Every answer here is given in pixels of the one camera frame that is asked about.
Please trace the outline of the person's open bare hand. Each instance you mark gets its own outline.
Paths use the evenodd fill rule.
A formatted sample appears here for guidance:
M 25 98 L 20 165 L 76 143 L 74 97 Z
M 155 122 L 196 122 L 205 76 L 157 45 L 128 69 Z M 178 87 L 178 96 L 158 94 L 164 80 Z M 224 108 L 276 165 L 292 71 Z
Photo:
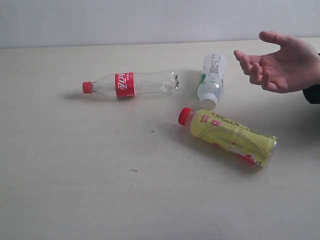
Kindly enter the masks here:
M 280 47 L 264 55 L 233 52 L 249 82 L 273 93 L 293 93 L 320 83 L 320 56 L 309 43 L 275 31 L 261 31 L 259 39 Z

